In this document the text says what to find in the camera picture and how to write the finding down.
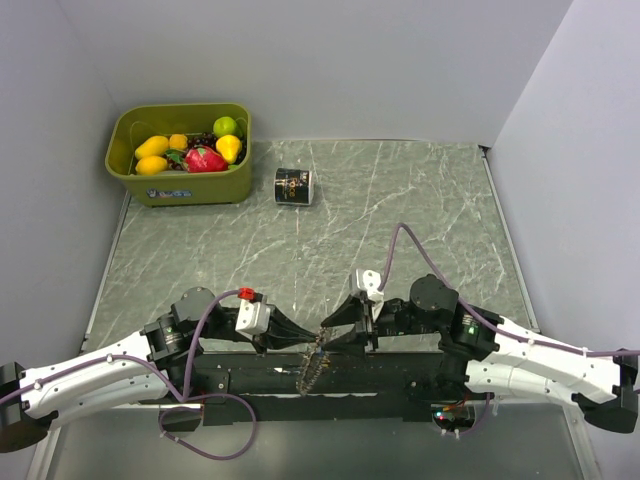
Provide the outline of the large silver keyring with rings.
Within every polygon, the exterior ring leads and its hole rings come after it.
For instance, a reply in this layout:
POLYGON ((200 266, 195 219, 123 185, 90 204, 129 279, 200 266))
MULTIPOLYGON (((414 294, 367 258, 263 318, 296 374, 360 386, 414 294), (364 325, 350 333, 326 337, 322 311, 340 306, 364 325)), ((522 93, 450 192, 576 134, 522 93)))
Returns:
POLYGON ((331 328, 321 328, 317 333, 316 342, 310 344, 304 353, 296 381, 296 389, 301 396, 311 392, 323 369, 329 365, 329 354, 323 350, 323 346, 331 336, 331 328))

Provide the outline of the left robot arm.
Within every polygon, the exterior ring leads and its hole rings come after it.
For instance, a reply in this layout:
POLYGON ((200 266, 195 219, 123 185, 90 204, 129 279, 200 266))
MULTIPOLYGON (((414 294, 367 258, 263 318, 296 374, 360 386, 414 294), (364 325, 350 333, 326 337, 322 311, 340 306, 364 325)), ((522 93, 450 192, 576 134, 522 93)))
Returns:
POLYGON ((205 392, 195 372, 203 338, 247 342, 264 354, 316 336, 250 288, 219 296, 191 288, 168 313, 99 350, 40 368, 2 366, 2 452, 35 445, 50 430, 113 406, 166 396, 194 400, 205 392))

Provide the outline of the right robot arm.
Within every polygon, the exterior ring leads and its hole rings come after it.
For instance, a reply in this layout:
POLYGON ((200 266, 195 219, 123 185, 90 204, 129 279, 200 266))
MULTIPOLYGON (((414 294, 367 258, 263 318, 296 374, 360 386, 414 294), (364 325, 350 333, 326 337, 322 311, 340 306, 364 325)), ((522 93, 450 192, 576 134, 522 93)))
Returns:
POLYGON ((635 430, 637 356, 576 353, 504 316, 465 308, 458 292, 433 274, 415 280, 405 300, 384 299, 380 282, 374 271, 355 273, 351 294, 321 323, 352 329, 325 342, 324 351, 364 356, 382 337, 437 333, 442 355, 431 387, 447 401, 465 393, 536 399, 575 406, 601 430, 635 430))

